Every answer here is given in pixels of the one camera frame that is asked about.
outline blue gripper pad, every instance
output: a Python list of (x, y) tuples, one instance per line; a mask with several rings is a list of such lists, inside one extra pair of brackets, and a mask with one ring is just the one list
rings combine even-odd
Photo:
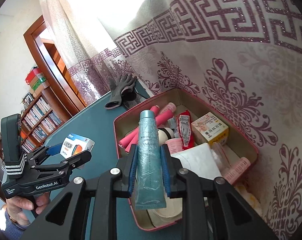
[(60, 152), (61, 152), (61, 149), (62, 149), (62, 144), (63, 144), (63, 143), (60, 143), (60, 144), (57, 144), (57, 145), (54, 145), (54, 146), (49, 146), (49, 148), (48, 148), (48, 150), (46, 151), (46, 153), (47, 153), (48, 155), (51, 155), (51, 156), (60, 153)]
[(161, 153), (161, 166), (162, 166), (162, 176), (163, 176), (163, 185), (165, 188), (165, 192), (167, 196), (170, 197), (171, 195), (171, 187), (170, 187), (170, 174), (167, 165), (167, 158), (165, 156), (165, 149), (163, 146), (160, 147)]
[(134, 154), (133, 154), (133, 159), (132, 159), (132, 164), (131, 164), (131, 169), (129, 173), (129, 186), (128, 186), (128, 191), (132, 196), (133, 190), (134, 190), (134, 182), (135, 182), (135, 174), (136, 174), (136, 169), (137, 169), (137, 153), (138, 146), (135, 146), (134, 149)]

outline pink foam roller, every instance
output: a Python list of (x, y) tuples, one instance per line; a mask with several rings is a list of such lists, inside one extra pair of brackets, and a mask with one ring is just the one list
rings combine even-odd
[[(159, 106), (152, 106), (150, 110), (154, 113), (154, 116), (157, 116), (160, 111), (160, 108)], [(119, 141), (118, 145), (120, 145), (122, 148), (126, 148), (130, 144), (130, 141), (132, 141), (134, 136), (138, 133), (139, 128), (137, 127), (130, 134), (125, 136), (121, 141)]]
[[(173, 113), (171, 110), (167, 110), (162, 114), (159, 114), (158, 116), (155, 117), (156, 121), (156, 126), (158, 127), (159, 125), (165, 123), (167, 120), (173, 117)], [(129, 152), (131, 148), (131, 144), (137, 144), (139, 140), (139, 133), (137, 133), (132, 141), (129, 143), (129, 145), (126, 147), (125, 151)]]

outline red packet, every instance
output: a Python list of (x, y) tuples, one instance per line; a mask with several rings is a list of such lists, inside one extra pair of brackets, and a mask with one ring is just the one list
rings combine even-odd
[(194, 138), (191, 131), (191, 115), (188, 110), (179, 114), (178, 116), (178, 130), (179, 135), (182, 138), (183, 150), (194, 147)]

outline blue tabletop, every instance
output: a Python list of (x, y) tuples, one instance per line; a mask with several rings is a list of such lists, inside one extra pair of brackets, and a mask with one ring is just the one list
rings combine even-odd
[[(104, 105), (109, 101), (109, 98), (110, 93), (104, 95), (102, 98), (82, 110), (61, 126), (45, 142), (46, 146), (62, 143), (65, 137), (70, 133), (88, 137), (95, 142), (91, 151), (91, 161), (86, 163), (83, 169), (73, 170), (70, 180), (77, 176), (81, 176), (85, 179), (95, 178), (106, 170), (116, 166), (118, 159), (115, 148), (113, 122), (116, 117), (125, 112), (125, 108), (117, 107), (112, 110), (106, 110)], [(57, 154), (48, 158), (43, 164), (60, 163), (63, 159), (64, 158), (60, 154)], [(51, 199), (53, 199), (60, 191), (61, 189), (52, 191)], [(94, 200), (91, 201), (87, 221), (86, 239), (89, 239), (93, 203)], [(140, 230), (135, 224), (127, 199), (117, 199), (117, 228), (118, 240), (173, 240), (180, 239), (182, 233), (182, 226), (180, 223), (155, 232)]]

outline red box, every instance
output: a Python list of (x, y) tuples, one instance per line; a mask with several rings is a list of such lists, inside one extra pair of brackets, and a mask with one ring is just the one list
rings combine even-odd
[(42, 71), (39, 68), (33, 68), (25, 78), (25, 82), (27, 85), (29, 85), (32, 81), (32, 79), (35, 77), (36, 74), (41, 73)]
[[(181, 89), (171, 89), (169, 91), (151, 97), (146, 101), (138, 104), (137, 106), (129, 109), (114, 120), (114, 134), (116, 139), (118, 158), (127, 156), (127, 153), (118, 145), (118, 142), (138, 126), (141, 111), (148, 110), (154, 105), (158, 105), (161, 109), (169, 102), (172, 102), (177, 106), (175, 116), (188, 109), (191, 113), (192, 121), (198, 119), (208, 112), (213, 113), (229, 127), (227, 146), (232, 150), (233, 154), (235, 154), (235, 156), (229, 156), (229, 153), (226, 153), (229, 159), (230, 157), (233, 158), (232, 160), (230, 160), (231, 163), (236, 162), (241, 157), (246, 157), (250, 161), (251, 165), (249, 168), (247, 168), (245, 173), (256, 163), (258, 159), (257, 147), (251, 141), (249, 141), (247, 137), (237, 127), (235, 127), (235, 125), (233, 125), (227, 118), (213, 109), (203, 100)], [(163, 225), (160, 226), (154, 226), (154, 222), (152, 222), (147, 210), (134, 209), (134, 192), (132, 194), (132, 197), (129, 199), (129, 204), (136, 225), (144, 231), (156, 231), (175, 224), (175, 222), (171, 222), (163, 223)]]

